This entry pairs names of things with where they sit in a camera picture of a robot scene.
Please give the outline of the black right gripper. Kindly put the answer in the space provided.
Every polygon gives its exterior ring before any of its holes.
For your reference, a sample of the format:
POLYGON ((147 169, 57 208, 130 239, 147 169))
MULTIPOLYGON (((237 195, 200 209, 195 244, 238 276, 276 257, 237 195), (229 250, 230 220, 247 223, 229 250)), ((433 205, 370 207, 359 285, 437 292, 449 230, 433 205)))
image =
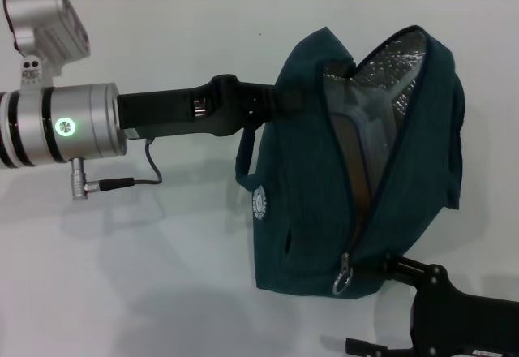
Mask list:
POLYGON ((355 338, 345 353, 359 357, 517 356, 518 303, 466 294, 446 269, 387 254, 383 275, 417 289, 411 310, 413 348, 390 349, 355 338))

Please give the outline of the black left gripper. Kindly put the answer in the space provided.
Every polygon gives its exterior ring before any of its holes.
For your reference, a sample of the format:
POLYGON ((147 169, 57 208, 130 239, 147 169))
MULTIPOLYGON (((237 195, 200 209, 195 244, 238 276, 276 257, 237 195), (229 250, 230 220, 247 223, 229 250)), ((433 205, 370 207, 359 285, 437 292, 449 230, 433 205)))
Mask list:
POLYGON ((274 85, 240 83, 248 111, 238 107, 233 75, 217 76, 195 87, 159 92, 121 94, 117 97, 119 126, 130 139, 172 135, 233 135, 241 129, 255 131, 279 113, 304 109, 298 90, 282 92, 274 85))

